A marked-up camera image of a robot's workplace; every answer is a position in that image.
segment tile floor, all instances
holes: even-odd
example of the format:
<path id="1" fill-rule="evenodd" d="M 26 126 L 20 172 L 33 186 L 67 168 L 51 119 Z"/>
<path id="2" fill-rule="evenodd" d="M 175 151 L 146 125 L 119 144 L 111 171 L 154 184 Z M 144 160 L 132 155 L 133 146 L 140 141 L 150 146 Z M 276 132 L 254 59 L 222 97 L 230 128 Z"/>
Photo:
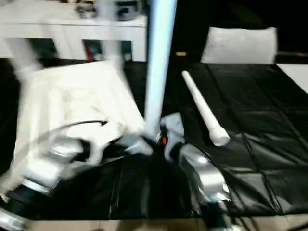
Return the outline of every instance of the tile floor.
<path id="1" fill-rule="evenodd" d="M 308 215 L 254 217 L 254 222 L 249 218 L 243 220 L 251 231 L 287 231 L 307 223 Z M 103 231 L 207 231 L 201 219 L 38 221 L 32 223 L 30 231 L 94 231 L 99 228 Z"/>

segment black tablecloth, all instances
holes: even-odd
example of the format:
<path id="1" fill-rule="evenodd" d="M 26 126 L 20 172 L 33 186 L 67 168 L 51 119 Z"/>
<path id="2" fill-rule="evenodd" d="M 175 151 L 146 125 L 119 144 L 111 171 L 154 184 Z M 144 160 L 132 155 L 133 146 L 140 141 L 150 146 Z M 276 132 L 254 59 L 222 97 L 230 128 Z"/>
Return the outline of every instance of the black tablecloth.
<path id="1" fill-rule="evenodd" d="M 180 75 L 188 70 L 231 141 L 214 147 Z M 125 73 L 144 112 L 146 65 Z M 163 116 L 180 112 L 186 141 L 222 170 L 237 216 L 308 212 L 308 96 L 275 65 L 192 64 L 171 67 Z M 68 182 L 47 219 L 187 218 L 185 176 L 172 163 L 125 157 Z"/>

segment white cloth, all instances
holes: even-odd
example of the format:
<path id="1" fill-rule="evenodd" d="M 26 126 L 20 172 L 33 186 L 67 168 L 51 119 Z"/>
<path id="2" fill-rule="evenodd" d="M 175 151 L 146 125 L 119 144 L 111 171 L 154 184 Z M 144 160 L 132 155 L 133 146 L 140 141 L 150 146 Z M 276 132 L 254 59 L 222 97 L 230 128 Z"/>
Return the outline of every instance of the white cloth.
<path id="1" fill-rule="evenodd" d="M 10 177 L 2 178 L 5 188 L 20 180 L 25 165 L 46 151 L 52 136 L 42 143 L 33 140 L 47 131 L 86 120 L 109 123 L 103 127 L 78 125 L 63 133 L 91 140 L 96 151 L 123 132 L 144 131 L 145 122 L 121 70 L 103 61 L 28 73 L 22 83 L 14 161 Z"/>

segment white cabinet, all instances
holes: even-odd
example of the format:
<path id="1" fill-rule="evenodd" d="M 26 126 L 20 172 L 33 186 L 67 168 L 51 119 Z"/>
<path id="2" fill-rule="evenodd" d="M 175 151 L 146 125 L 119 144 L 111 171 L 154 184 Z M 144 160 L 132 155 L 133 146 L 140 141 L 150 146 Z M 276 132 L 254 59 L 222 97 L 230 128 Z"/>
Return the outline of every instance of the white cabinet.
<path id="1" fill-rule="evenodd" d="M 0 57 L 18 56 L 13 43 L 51 38 L 60 59 L 86 59 L 83 40 L 99 40 L 107 55 L 118 53 L 120 41 L 130 41 L 132 59 L 146 61 L 146 22 L 146 16 L 125 22 L 80 19 L 70 4 L 17 0 L 0 7 Z"/>

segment white cylindrical object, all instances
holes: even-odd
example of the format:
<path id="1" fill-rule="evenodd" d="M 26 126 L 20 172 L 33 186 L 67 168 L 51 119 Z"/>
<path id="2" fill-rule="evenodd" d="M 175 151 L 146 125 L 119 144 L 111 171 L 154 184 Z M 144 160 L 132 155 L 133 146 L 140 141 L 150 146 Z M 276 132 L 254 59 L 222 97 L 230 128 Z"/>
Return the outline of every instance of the white cylindrical object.
<path id="1" fill-rule="evenodd" d="M 230 140 L 230 137 L 227 134 L 226 130 L 222 126 L 220 126 L 216 117 L 212 113 L 211 109 L 207 105 L 205 99 L 202 97 L 199 89 L 194 83 L 191 75 L 187 71 L 183 71 L 182 75 L 190 93 L 192 94 L 193 100 L 197 105 L 202 119 L 209 131 L 211 141 L 214 145 L 219 147 L 226 145 Z"/>
<path id="2" fill-rule="evenodd" d="M 150 50 L 146 86 L 146 132 L 155 139 L 163 106 L 177 0 L 153 0 L 151 4 Z"/>

